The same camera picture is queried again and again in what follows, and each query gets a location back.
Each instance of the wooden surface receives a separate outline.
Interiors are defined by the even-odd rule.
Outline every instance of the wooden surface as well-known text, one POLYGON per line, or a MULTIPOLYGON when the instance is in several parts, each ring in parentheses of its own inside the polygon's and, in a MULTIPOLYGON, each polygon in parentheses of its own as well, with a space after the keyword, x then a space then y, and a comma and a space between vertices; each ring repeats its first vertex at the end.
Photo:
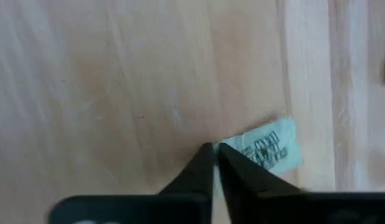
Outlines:
POLYGON ((287 114, 285 179, 385 190, 385 0, 0 0, 0 223, 155 193, 202 143, 287 114))

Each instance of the wood grain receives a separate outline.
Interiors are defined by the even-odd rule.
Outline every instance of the wood grain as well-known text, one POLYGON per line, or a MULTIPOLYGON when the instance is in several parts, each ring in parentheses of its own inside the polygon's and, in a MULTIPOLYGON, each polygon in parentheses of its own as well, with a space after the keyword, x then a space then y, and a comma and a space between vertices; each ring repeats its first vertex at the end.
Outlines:
POLYGON ((155 193, 285 115, 304 163, 284 179, 385 190, 385 0, 0 0, 0 223, 155 193))

